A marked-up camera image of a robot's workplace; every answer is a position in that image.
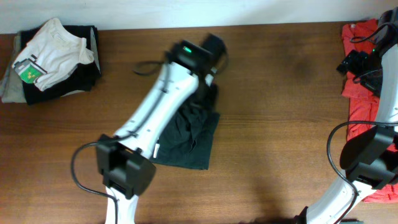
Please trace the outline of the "dark green Nike t-shirt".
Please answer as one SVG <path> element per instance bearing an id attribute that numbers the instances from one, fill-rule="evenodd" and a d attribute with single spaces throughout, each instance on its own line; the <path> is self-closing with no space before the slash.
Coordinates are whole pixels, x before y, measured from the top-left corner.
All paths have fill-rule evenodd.
<path id="1" fill-rule="evenodd" d="M 218 86 L 212 84 L 202 107 L 183 105 L 166 125 L 150 161 L 165 166 L 207 170 L 220 114 L 215 111 Z"/>

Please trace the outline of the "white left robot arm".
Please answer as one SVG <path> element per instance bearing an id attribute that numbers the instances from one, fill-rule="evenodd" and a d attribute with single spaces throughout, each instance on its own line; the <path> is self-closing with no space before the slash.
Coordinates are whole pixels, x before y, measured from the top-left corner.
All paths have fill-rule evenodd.
<path id="1" fill-rule="evenodd" d="M 161 133 L 178 110 L 209 107 L 218 63 L 227 57 L 223 40 L 214 34 L 200 45 L 175 44 L 134 114 L 112 137 L 100 136 L 96 161 L 108 198 L 106 223 L 134 223 L 138 198 L 155 176 L 149 159 Z"/>

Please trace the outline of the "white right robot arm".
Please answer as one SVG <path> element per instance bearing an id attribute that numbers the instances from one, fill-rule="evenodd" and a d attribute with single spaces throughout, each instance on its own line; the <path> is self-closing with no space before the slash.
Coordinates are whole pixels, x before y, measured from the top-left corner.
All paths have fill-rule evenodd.
<path id="1" fill-rule="evenodd" d="M 371 35 L 353 37 L 350 42 L 367 40 L 374 49 L 370 53 L 352 50 L 337 70 L 343 75 L 352 73 L 379 98 L 376 118 L 366 122 L 369 130 L 347 141 L 338 166 L 331 156 L 331 141 L 327 141 L 327 158 L 338 178 L 292 223 L 341 223 L 362 199 L 397 183 L 397 153 L 388 149 L 397 142 L 397 9 L 383 13 Z"/>

